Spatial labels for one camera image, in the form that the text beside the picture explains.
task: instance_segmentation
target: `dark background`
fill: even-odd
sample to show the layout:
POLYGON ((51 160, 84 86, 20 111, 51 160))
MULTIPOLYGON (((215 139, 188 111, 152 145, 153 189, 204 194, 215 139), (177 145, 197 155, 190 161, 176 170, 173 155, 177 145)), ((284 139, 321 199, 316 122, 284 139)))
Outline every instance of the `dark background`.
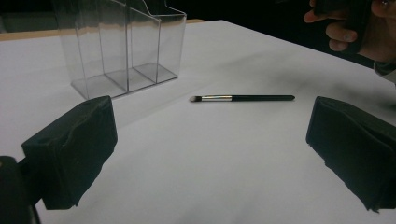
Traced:
MULTIPOLYGON (((309 0, 263 0, 255 3, 226 0, 167 0, 170 7, 187 13, 187 19, 225 20, 260 33, 316 49, 353 63, 372 67, 360 55, 333 52, 325 29, 331 21, 304 23, 309 0)), ((56 29, 51 0, 1 0, 0 16, 8 32, 56 29)))

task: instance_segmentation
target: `white surface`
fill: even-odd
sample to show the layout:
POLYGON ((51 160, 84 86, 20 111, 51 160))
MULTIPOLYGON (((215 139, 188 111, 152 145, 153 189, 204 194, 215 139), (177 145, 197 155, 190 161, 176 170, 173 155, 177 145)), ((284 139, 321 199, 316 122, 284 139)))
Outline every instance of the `white surface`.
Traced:
MULTIPOLYGON (((317 96, 396 124, 394 85, 366 67, 228 23, 186 27, 180 76, 113 100, 119 142, 77 207, 43 224, 394 224, 366 211, 305 142, 317 96), (293 102, 190 103, 204 94, 293 94, 293 102)), ((0 42, 0 152, 83 99, 58 37, 0 42)))

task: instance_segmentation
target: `clear acrylic organizer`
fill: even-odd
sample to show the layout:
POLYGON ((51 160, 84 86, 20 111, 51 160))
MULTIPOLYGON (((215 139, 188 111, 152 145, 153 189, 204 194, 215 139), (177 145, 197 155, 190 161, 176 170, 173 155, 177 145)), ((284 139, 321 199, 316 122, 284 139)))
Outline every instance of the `clear acrylic organizer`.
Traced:
POLYGON ((52 0, 71 85, 120 96, 177 78, 186 14, 161 0, 52 0))

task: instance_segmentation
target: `makeup brush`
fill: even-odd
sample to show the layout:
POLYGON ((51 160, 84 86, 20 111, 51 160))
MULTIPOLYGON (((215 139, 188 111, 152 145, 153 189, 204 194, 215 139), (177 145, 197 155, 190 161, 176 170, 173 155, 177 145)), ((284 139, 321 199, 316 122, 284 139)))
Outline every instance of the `makeup brush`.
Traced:
POLYGON ((292 101, 293 95, 205 95, 192 96, 191 102, 232 102, 232 101, 292 101))

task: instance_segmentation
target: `hand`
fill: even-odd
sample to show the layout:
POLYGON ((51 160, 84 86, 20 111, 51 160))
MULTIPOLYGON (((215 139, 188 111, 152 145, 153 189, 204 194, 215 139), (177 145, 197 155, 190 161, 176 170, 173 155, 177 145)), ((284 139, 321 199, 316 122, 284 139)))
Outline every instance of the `hand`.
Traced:
MULTIPOLYGON (((315 6, 315 0, 309 5, 315 6)), ((374 0, 371 5, 372 15, 366 27, 360 55, 378 62, 392 62, 396 59, 396 3, 391 0, 386 5, 381 0, 374 0)), ((331 39, 329 47, 335 51, 347 48, 355 41, 358 34, 345 28, 348 10, 338 10, 324 15, 315 15, 311 9, 304 15, 305 22, 337 19, 326 28, 326 35, 331 39)))

